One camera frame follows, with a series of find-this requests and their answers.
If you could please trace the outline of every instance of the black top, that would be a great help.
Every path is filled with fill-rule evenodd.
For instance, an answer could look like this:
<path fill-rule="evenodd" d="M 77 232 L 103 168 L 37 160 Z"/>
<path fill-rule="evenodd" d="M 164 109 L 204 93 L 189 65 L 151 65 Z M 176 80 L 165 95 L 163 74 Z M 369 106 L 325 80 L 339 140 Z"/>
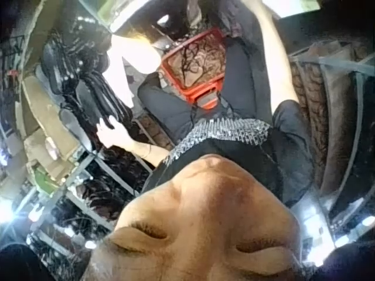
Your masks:
<path fill-rule="evenodd" d="M 172 163 L 162 162 L 147 180 L 142 192 L 170 180 L 199 157 L 213 153 L 236 162 L 285 205 L 293 206 L 313 185 L 311 137 L 295 101 L 280 104 L 273 123 L 274 126 L 268 128 L 267 138 L 262 143 L 204 139 Z"/>

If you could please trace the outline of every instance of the finger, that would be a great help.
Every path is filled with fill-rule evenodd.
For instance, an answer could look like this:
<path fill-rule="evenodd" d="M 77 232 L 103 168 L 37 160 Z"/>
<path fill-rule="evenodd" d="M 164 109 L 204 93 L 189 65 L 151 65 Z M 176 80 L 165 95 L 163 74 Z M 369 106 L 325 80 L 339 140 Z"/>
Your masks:
<path fill-rule="evenodd" d="M 108 129 L 107 125 L 105 124 L 103 118 L 99 119 L 100 127 L 102 130 Z"/>
<path fill-rule="evenodd" d="M 121 123 L 119 123 L 116 118 L 114 118 L 112 115 L 108 117 L 109 122 L 112 124 L 114 128 L 120 128 L 122 127 Z"/>

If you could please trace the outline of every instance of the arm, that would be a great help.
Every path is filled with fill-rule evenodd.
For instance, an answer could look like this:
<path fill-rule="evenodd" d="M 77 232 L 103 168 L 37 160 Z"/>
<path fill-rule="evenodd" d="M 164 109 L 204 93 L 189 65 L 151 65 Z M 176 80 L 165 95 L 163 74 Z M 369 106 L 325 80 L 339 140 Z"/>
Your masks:
<path fill-rule="evenodd" d="M 169 154 L 169 151 L 156 145 L 134 141 L 133 148 L 129 152 L 158 167 L 160 162 Z"/>
<path fill-rule="evenodd" d="M 113 116 L 109 117 L 109 121 L 114 129 L 108 128 L 102 119 L 100 119 L 100 124 L 97 125 L 97 135 L 105 147 L 118 146 L 138 155 L 155 167 L 159 166 L 160 162 L 168 156 L 169 151 L 164 148 L 133 140 L 123 124 L 117 122 Z"/>
<path fill-rule="evenodd" d="M 292 83 L 288 56 L 272 21 L 272 16 L 261 0 L 242 0 L 242 2 L 255 14 L 262 30 L 273 114 L 283 101 L 299 102 Z"/>

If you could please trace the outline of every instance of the shelf bar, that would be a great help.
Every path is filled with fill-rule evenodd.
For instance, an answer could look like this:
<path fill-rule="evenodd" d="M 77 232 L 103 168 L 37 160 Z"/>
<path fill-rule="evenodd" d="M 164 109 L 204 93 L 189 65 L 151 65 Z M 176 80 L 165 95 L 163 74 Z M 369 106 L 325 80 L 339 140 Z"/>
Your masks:
<path fill-rule="evenodd" d="M 142 158 L 139 158 L 136 154 L 133 154 L 136 160 L 145 168 L 150 174 L 152 173 L 152 169 L 143 161 Z"/>
<path fill-rule="evenodd" d="M 86 168 L 87 166 L 95 159 L 95 155 L 89 154 L 80 164 L 79 166 L 70 174 L 70 176 L 66 179 L 65 183 L 59 188 L 55 193 L 53 193 L 51 199 L 47 202 L 45 205 L 45 208 L 42 212 L 42 215 L 40 216 L 39 220 L 37 222 L 34 222 L 30 230 L 32 232 L 36 231 L 39 229 L 46 218 L 51 214 L 52 210 L 55 208 L 57 202 L 65 196 L 67 192 L 67 188 L 71 186 L 76 177 L 79 176 Z"/>
<path fill-rule="evenodd" d="M 118 174 L 116 174 L 103 160 L 100 158 L 95 158 L 95 161 L 109 176 L 111 176 L 119 185 L 125 188 L 131 195 L 135 197 L 139 196 L 139 192 L 131 188 L 129 184 L 123 181 L 123 179 L 120 178 Z"/>
<path fill-rule="evenodd" d="M 70 191 L 68 191 L 66 193 L 66 197 L 72 202 L 74 203 L 74 205 L 76 205 L 79 209 L 81 209 L 81 211 L 88 215 L 89 217 L 91 217 L 92 219 L 96 220 L 96 222 L 98 224 L 101 224 L 102 226 L 104 226 L 106 229 L 110 230 L 110 231 L 113 231 L 114 229 L 114 226 L 109 223 L 105 218 L 102 218 L 101 216 L 99 216 L 97 213 L 95 213 L 93 210 L 91 210 L 90 208 L 88 208 L 86 206 L 86 204 L 84 204 L 81 200 L 79 200 L 76 196 L 73 195 L 73 193 L 71 193 Z"/>
<path fill-rule="evenodd" d="M 48 236 L 47 234 L 45 234 L 43 231 L 39 231 L 38 234 L 37 234 L 37 236 L 39 237 L 40 240 L 42 240 L 44 243 L 46 243 L 47 245 L 49 245 L 51 248 L 53 248 L 54 250 L 58 251 L 62 255 L 68 256 L 68 257 L 74 255 L 68 249 L 66 249 L 65 247 L 61 246 L 59 243 L 57 243 L 53 239 L 51 239 L 51 237 Z"/>

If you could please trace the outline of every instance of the woman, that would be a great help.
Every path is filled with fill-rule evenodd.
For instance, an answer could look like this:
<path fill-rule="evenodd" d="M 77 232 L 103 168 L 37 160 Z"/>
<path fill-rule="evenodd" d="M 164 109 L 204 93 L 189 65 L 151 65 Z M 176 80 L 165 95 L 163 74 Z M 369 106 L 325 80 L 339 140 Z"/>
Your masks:
<path fill-rule="evenodd" d="M 272 18 L 260 0 L 243 2 L 262 30 L 273 125 L 260 120 L 254 67 L 238 39 L 226 39 L 226 107 L 192 114 L 149 77 L 139 98 L 181 142 L 169 152 L 132 140 L 114 118 L 114 129 L 98 125 L 106 147 L 119 146 L 157 168 L 93 253 L 86 280 L 301 276 L 299 225 L 287 207 L 313 186 L 310 137 Z"/>

